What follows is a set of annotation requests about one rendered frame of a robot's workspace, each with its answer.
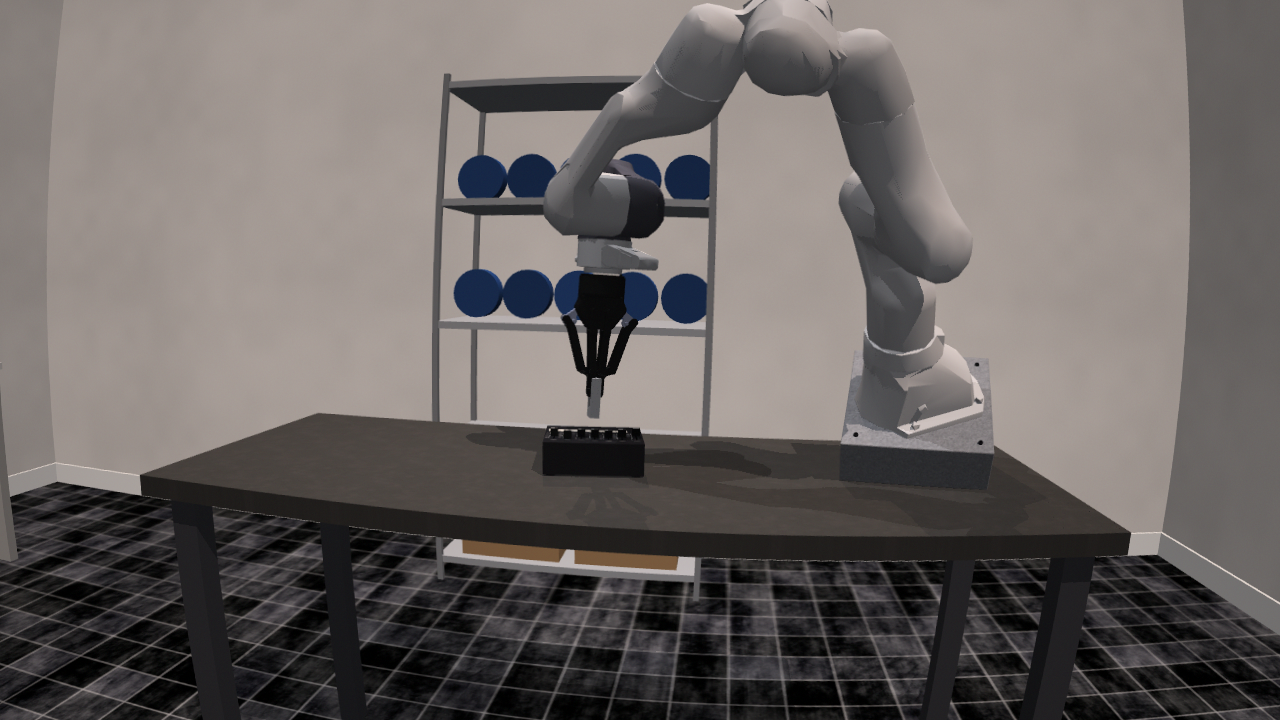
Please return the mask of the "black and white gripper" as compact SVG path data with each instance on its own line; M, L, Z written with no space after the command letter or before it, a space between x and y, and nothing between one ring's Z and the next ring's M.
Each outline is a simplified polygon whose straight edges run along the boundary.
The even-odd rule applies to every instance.
M628 342L628 336L637 325L637 319L626 313L625 306L625 275L579 275L579 299L573 310L561 316L564 323L570 345L573 354L576 370L588 377L588 416L600 415L600 400L604 392L604 379L614 375L620 366L621 357ZM609 297L609 299L608 299ZM588 328L588 366L582 359L582 350L576 329L577 315L582 325ZM622 319L618 338L614 343L611 360L607 365L611 331ZM599 346L596 354L596 334L600 329ZM611 365L612 364L612 365ZM607 366L605 366L607 365Z

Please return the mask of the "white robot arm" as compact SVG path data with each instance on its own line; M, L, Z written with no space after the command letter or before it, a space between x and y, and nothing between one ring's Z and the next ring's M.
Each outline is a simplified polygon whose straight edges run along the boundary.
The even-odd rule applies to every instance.
M961 274L973 238L927 152L892 41L878 29L836 31L831 17L828 0L692 6L650 70L602 109L547 186L543 210L561 234L579 234L584 272L657 272L659 260L631 238L664 222L664 195L614 154L704 128L745 70L767 94L819 97L828 88L854 170L838 206L867 286L855 402L868 421L909 439L979 418L986 405L934 325L934 284Z

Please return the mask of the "black lighting desk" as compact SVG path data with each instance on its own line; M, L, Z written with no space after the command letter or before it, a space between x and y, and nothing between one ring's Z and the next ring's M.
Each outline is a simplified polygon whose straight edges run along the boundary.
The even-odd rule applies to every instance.
M558 432L547 425L543 439L543 474L550 477L644 477L644 457L643 434L635 427L559 427Z

